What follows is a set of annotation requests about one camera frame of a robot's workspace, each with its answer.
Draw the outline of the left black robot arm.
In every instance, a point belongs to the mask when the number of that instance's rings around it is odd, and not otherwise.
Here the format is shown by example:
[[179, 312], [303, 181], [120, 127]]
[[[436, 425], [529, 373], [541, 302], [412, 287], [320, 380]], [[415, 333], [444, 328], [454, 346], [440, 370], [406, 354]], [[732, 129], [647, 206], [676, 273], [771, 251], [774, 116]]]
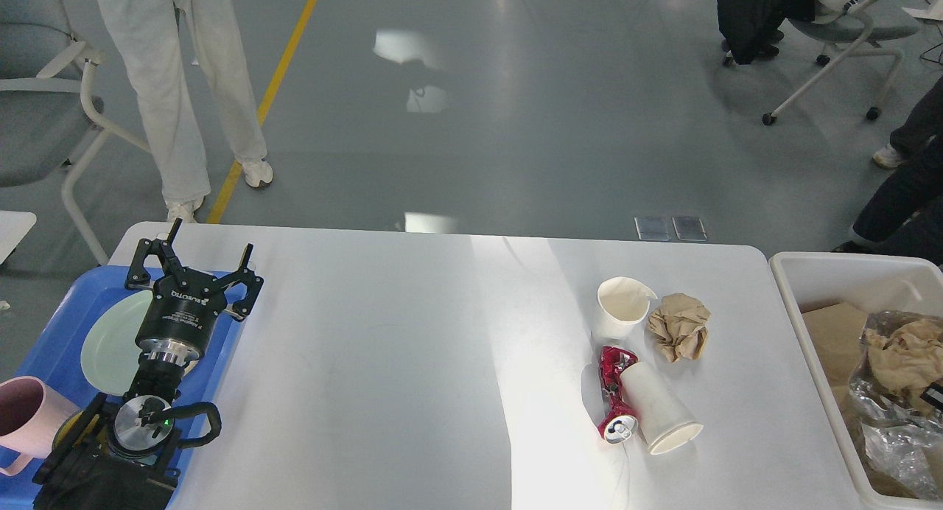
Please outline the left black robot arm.
[[139, 241], [125, 279], [132, 295], [146, 298], [131, 325], [134, 375], [116, 393], [99, 391], [54, 438], [33, 477], [34, 508], [165, 509], [180, 456], [220, 435], [210, 375], [226, 360], [217, 322], [245, 320], [264, 281], [250, 267], [252, 244], [230, 273], [183, 265], [172, 247], [181, 223], [163, 239]]

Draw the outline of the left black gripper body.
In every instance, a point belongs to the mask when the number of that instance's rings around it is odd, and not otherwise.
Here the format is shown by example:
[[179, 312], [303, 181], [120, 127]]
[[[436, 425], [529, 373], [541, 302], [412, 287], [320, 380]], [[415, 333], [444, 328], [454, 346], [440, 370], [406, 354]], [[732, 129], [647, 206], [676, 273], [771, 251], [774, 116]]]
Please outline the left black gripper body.
[[217, 318], [226, 308], [225, 292], [203, 292], [195, 281], [180, 286], [171, 276], [160, 278], [135, 338], [142, 352], [165, 352], [175, 346], [179, 358], [196, 361], [206, 354]]

